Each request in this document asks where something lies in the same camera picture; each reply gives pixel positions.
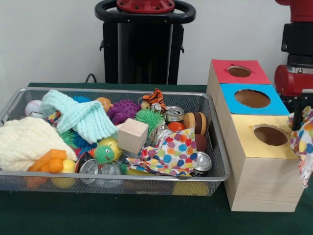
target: wire mesh basket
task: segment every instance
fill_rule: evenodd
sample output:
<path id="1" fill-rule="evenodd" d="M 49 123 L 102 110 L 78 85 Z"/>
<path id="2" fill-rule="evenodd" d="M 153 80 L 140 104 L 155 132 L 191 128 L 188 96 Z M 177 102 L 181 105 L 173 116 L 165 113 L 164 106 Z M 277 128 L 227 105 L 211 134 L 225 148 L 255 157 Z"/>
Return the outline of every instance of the wire mesh basket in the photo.
<path id="1" fill-rule="evenodd" d="M 0 126 L 8 120 L 21 119 L 26 105 L 32 100 L 41 100 L 49 88 L 25 88 L 11 97 L 0 113 Z M 118 91 L 118 90 L 87 90 L 55 88 L 64 94 L 74 97 L 82 95 L 95 100 L 106 97 L 112 103 L 121 99 L 136 102 L 144 94 L 152 91 Z M 229 177 L 229 163 L 222 138 L 213 100 L 202 93 L 163 92 L 168 105 L 179 106 L 187 112 L 203 112 L 207 118 L 208 141 L 207 154 L 212 160 L 212 169 L 206 177 L 173 177 L 173 176 L 133 176 L 133 175 L 105 175 L 105 174 L 50 174 L 28 171 L 0 170 L 0 190 L 15 191 L 50 191 L 50 192 L 88 192 L 88 193 L 116 193 L 116 194 L 160 194 L 160 195 L 197 195 L 211 196 L 222 181 Z M 48 177 L 49 180 L 37 189 L 26 186 L 27 177 Z M 58 188 L 52 184 L 51 178 L 61 181 L 74 180 L 70 188 Z M 94 179 L 93 183 L 85 184 L 81 179 Z"/>

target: green spiky ball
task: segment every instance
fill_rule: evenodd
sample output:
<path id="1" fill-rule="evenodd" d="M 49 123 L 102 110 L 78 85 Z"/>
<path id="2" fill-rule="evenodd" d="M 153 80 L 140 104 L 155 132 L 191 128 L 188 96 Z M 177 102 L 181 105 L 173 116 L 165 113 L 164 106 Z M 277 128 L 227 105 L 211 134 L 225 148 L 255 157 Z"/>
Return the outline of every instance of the green spiky ball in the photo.
<path id="1" fill-rule="evenodd" d="M 165 123 L 164 116 L 159 112 L 150 109 L 139 110 L 135 116 L 135 120 L 149 125 L 148 135 L 156 128 L 156 126 Z"/>
<path id="2" fill-rule="evenodd" d="M 94 158 L 100 165 L 110 163 L 113 161 L 114 152 L 108 145 L 99 145 L 94 151 Z"/>
<path id="3" fill-rule="evenodd" d="M 60 134 L 60 137 L 68 146 L 72 148 L 77 148 L 77 146 L 74 144 L 74 133 L 71 130 L 68 130 L 63 134 Z"/>

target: green table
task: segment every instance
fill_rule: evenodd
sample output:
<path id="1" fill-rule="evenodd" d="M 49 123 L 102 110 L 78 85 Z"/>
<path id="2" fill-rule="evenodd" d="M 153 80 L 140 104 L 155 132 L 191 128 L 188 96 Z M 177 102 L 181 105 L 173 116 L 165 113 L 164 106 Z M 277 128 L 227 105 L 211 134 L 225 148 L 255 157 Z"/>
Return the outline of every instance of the green table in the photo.
<path id="1" fill-rule="evenodd" d="M 153 85 L 31 83 L 33 87 L 153 90 Z M 205 86 L 159 86 L 205 92 Z M 313 233 L 313 181 L 295 213 L 231 212 L 224 185 L 212 197 L 0 192 L 0 234 Z"/>

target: mint green knitted cloth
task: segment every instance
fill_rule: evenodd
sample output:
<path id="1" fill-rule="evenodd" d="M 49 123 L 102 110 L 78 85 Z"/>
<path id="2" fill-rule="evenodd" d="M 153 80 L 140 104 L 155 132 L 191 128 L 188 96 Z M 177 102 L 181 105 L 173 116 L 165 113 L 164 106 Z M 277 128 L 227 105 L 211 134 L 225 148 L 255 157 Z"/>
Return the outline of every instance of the mint green knitted cloth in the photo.
<path id="1" fill-rule="evenodd" d="M 73 128 L 88 143 L 110 137 L 117 131 L 98 101 L 78 103 L 66 94 L 50 90 L 43 97 L 39 110 L 45 117 L 60 111 L 58 132 L 62 134 Z"/>

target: black cable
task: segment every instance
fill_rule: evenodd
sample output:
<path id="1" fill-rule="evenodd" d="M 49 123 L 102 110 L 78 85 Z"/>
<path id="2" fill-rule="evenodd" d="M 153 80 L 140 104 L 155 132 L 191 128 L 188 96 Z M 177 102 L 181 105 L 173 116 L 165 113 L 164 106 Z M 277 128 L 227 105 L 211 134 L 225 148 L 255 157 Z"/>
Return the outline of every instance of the black cable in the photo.
<path id="1" fill-rule="evenodd" d="M 95 77 L 92 73 L 88 74 L 85 83 L 88 82 L 88 80 L 89 80 L 90 77 L 93 77 L 93 81 L 94 81 L 95 83 L 97 83 L 97 79 L 96 79 L 96 77 Z"/>

